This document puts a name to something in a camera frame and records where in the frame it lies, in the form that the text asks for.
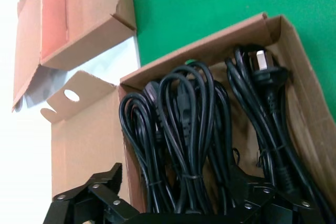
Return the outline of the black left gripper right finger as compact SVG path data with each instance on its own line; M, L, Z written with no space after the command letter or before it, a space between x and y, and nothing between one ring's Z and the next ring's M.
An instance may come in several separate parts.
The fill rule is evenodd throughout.
M283 193L239 167L232 168L232 197L236 223L324 223L314 203Z

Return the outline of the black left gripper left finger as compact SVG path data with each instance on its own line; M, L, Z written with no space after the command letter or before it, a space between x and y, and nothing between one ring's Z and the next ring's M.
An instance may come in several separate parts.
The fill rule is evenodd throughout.
M118 196L122 164L93 174L86 183L56 195L44 223L124 223L139 211Z

